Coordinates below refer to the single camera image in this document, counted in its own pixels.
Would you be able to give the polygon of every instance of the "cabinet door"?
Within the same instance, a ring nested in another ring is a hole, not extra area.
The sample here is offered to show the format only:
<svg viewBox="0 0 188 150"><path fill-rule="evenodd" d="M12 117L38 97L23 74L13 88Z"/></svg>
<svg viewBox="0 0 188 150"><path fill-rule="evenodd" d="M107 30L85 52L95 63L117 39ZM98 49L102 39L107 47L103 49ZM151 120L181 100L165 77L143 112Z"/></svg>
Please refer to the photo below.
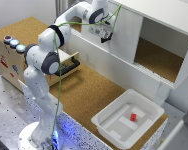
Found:
<svg viewBox="0 0 188 150"><path fill-rule="evenodd" d="M188 52L186 53L183 64L175 81L174 88L177 88L187 77L188 77Z"/></svg>
<svg viewBox="0 0 188 150"><path fill-rule="evenodd" d="M109 11L114 13L118 6L119 5L115 2L110 1ZM111 41L102 44L100 37L88 32L89 26L82 26L81 34L83 38L89 40L91 43L99 46L105 51L118 56L125 61L133 63L142 27L142 21L142 16L122 7Z"/></svg>

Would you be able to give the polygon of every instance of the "white robotic arm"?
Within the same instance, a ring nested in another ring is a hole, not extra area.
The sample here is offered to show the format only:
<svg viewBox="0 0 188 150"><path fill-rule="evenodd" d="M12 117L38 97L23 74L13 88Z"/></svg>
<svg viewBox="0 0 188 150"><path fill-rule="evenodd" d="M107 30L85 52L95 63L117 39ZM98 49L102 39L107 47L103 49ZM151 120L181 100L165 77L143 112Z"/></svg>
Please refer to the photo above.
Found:
<svg viewBox="0 0 188 150"><path fill-rule="evenodd" d="M49 97L49 86L44 76L44 74L54 74L60 65L60 60L55 52L54 32L56 32L56 43L59 47L69 41L71 36L70 25L64 24L59 27L60 24L68 22L74 16L87 21L89 24L95 24L105 20L110 15L108 0L93 0L91 5L86 2L79 2L58 17L54 25L49 26L40 34L39 45L31 44L27 46L24 52L25 61L28 65L24 72L25 82L34 96L35 102L43 110L39 124L30 137L30 143L35 149L43 149L42 143L51 137L56 114L57 106ZM106 23L113 27L114 21L115 17L112 17ZM60 104L58 115L62 112L62 109L63 106Z"/></svg>

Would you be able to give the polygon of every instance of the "cable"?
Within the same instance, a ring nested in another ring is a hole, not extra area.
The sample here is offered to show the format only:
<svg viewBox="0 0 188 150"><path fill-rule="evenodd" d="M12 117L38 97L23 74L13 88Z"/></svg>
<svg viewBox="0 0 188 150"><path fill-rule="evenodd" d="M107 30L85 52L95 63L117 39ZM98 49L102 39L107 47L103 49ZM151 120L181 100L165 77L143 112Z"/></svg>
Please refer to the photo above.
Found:
<svg viewBox="0 0 188 150"><path fill-rule="evenodd" d="M118 8L116 9L116 11L110 16L108 17L106 20L102 21L102 22L99 22L99 23L95 23L95 24L86 24L86 23L79 23L79 22L66 22L66 23L62 23L60 24L58 27L64 25L64 24L78 24L78 25L99 25L99 24L103 24L105 23L106 21L110 20L117 12L117 16L116 16L116 19L115 19L115 22L114 22L114 26L113 26L113 30L112 32L114 31L114 28L115 28L115 25L116 25L116 21L117 21L117 18L118 18L118 14L120 12L120 8L121 8L121 4L118 6ZM57 54L58 54L58 58L60 60L60 57L59 57L59 52L58 52L58 46L57 46L57 42L56 42L56 32L54 31L54 42L55 42L55 45L56 45L56 51L57 51ZM58 113L58 109L59 109L59 103L60 103L60 97L61 97L61 71L62 71L62 68L61 68L61 62L60 62L60 67L59 67L59 70L60 70L60 79L59 79L59 96L58 96L58 104L57 104L57 109L56 109L56 115L55 115L55 119L54 119L54 126L53 126L53 130L52 130L52 134L51 134L51 141L50 141L50 149L51 149L51 146L52 146L52 138L53 138L53 133L54 133L54 128L55 128L55 124L56 124L56 120L57 120L57 113Z"/></svg>

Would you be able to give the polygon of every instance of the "white tray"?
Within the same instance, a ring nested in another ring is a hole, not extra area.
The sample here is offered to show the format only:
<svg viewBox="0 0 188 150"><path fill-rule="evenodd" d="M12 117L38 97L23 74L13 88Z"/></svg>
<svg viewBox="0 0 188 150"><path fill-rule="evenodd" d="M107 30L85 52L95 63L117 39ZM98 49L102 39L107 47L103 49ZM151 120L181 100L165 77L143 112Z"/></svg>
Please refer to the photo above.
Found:
<svg viewBox="0 0 188 150"><path fill-rule="evenodd" d="M135 122L130 121L132 113L137 114ZM129 149L163 113L163 108L130 89L96 114L92 122L116 147Z"/></svg>

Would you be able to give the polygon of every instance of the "yellow-green cable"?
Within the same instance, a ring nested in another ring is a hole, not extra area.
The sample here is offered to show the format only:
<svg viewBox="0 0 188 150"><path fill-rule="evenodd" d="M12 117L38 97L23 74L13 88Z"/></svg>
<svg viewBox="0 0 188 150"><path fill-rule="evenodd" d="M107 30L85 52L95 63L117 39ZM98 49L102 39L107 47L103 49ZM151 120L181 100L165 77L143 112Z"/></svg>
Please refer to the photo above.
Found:
<svg viewBox="0 0 188 150"><path fill-rule="evenodd" d="M117 16L116 16L116 19L115 19L115 22L114 22L114 26L113 26L113 30L112 32L114 31L114 28L115 28L115 24L116 24L116 21L117 21L117 18L118 18L118 14L120 12L120 8L121 8L122 5L120 5L117 10L110 16L108 17L106 20L102 21L102 22L99 22L99 23L95 23L95 24L85 24L85 23L79 23L79 22L66 22L66 23L62 23L60 24L58 27L64 25L64 24L78 24L78 25L99 25L99 24L103 24L105 23L106 21L108 21L109 19L111 19L117 12ZM59 57L59 52L58 52L58 46L57 46L57 42L56 42L56 32L54 31L54 43L55 43L55 46L56 46L56 51L57 51L57 54L58 54L58 58L60 60L60 57ZM61 70L62 70L62 65L61 65L61 62L60 62L60 67L59 67L59 70L60 70L60 80L59 80L59 96L58 96L58 104L57 104L57 109L56 109L56 115L55 115L55 119L54 119L54 125L53 125L53 130L52 130L52 134L51 134L51 144L50 144L50 149L51 150L51 145L52 145L52 138L53 138L53 133L54 133L54 128L55 128L55 124L56 124L56 120L57 120L57 113L58 113L58 109L59 109L59 102L60 102L60 97L61 97Z"/></svg>

